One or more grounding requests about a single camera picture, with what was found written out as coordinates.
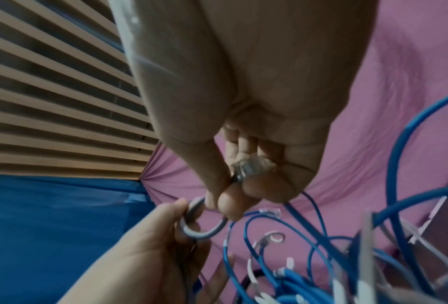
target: looped gray cable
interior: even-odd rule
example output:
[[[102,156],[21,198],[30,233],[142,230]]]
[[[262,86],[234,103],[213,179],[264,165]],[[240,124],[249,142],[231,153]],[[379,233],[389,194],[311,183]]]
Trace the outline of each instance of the looped gray cable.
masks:
[[[262,157],[252,156],[251,158],[240,161],[233,166],[234,175],[230,182],[242,182],[246,177],[256,176],[266,172],[269,169],[269,161],[264,160]],[[194,214],[204,204],[204,197],[199,200],[195,200],[189,204],[189,209],[184,217],[180,219],[179,225],[181,230],[190,238],[193,239],[208,239],[218,234],[226,224],[228,218],[222,216],[219,224],[208,232],[197,232],[189,228],[188,222],[194,220]]]

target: blue fabric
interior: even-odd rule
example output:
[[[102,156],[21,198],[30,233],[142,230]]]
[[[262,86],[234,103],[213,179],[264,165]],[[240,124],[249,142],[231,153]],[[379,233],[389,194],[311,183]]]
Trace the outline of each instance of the blue fabric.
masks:
[[[0,175],[0,304],[56,303],[153,208],[139,182]]]

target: person's left hand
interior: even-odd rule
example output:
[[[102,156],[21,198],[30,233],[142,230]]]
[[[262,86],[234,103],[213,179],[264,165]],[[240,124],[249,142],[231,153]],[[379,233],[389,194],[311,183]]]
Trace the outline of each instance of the person's left hand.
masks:
[[[58,304],[184,304],[211,249],[209,240],[192,242],[175,229],[188,203],[159,205],[98,259]],[[196,223],[190,225],[199,230]],[[223,262],[196,295],[196,304],[212,304],[228,275]]]

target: pink sheet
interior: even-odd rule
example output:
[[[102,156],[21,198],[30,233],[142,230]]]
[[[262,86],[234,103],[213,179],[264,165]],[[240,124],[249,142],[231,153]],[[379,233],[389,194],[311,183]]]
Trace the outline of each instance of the pink sheet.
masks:
[[[382,0],[377,25],[364,63],[353,85],[349,105],[333,123],[322,165],[307,188],[316,199],[330,235],[353,236],[360,226],[361,211],[386,206],[384,182],[391,147],[403,126],[419,111],[448,95],[448,1]],[[216,140],[223,148],[220,137]],[[141,181],[154,202],[192,199],[205,193],[194,173],[169,149],[159,145],[142,173]],[[426,121],[406,148],[398,174],[398,196],[448,184],[448,107]],[[421,204],[401,215],[418,223],[435,202]],[[314,225],[315,212],[304,198],[294,206]],[[262,202],[260,207],[279,207]],[[297,223],[283,211],[282,217]],[[215,226],[220,215],[206,211],[203,229]],[[238,257],[234,267],[245,275],[249,252],[242,238],[244,221],[238,223],[230,249]],[[257,220],[251,239],[270,230],[287,230],[277,223]],[[223,234],[213,238],[214,247],[203,274],[209,277],[222,256]],[[377,246],[389,248],[378,235]],[[297,270],[304,270],[309,246],[292,233],[280,245],[269,247],[266,260],[271,267],[285,265],[292,256]],[[314,277],[326,281],[323,264],[313,260]],[[227,286],[222,294],[230,302],[235,293]]]

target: skin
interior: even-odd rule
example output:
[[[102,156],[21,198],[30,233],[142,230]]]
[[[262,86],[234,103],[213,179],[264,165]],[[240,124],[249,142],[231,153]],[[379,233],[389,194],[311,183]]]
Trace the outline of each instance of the skin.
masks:
[[[184,259],[188,282],[195,282],[211,242],[194,243],[175,229],[188,203],[161,204],[99,258],[58,304],[184,304],[185,287],[178,259]],[[234,264],[234,257],[229,256]],[[196,296],[196,304],[213,304],[228,275],[221,262]]]
[[[237,220],[261,199],[289,201],[312,181],[377,0],[110,4],[153,127],[201,178],[208,207]],[[230,185],[229,165],[251,154],[276,167]]]

